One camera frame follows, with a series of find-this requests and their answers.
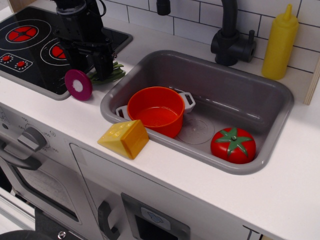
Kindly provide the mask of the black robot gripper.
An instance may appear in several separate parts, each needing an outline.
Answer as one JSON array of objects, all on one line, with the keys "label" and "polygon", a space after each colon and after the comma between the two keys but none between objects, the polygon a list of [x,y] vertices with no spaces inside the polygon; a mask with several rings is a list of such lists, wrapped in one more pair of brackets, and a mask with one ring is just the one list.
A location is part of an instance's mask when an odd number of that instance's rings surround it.
[{"label": "black robot gripper", "polygon": [[72,69],[87,71],[87,55],[93,57],[94,68],[100,80],[113,72],[116,53],[104,30],[103,14],[98,7],[57,7],[62,27],[55,31]]}]

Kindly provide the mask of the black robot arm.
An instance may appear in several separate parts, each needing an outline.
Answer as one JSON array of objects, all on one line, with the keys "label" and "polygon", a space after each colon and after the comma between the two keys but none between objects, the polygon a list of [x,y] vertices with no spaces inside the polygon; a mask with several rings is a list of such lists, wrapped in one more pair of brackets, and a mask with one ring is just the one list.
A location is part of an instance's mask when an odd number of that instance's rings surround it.
[{"label": "black robot arm", "polygon": [[55,31],[70,66],[77,70],[89,67],[87,55],[99,80],[113,72],[112,41],[104,26],[95,0],[56,0],[56,13],[63,26]]}]

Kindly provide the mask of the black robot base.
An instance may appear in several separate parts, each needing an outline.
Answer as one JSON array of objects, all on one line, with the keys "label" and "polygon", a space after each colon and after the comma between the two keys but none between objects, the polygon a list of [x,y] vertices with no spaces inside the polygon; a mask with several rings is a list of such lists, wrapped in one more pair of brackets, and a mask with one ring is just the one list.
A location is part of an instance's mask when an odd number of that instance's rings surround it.
[{"label": "black robot base", "polygon": [[1,240],[80,240],[45,215],[35,218],[35,230],[14,230],[0,235]]}]

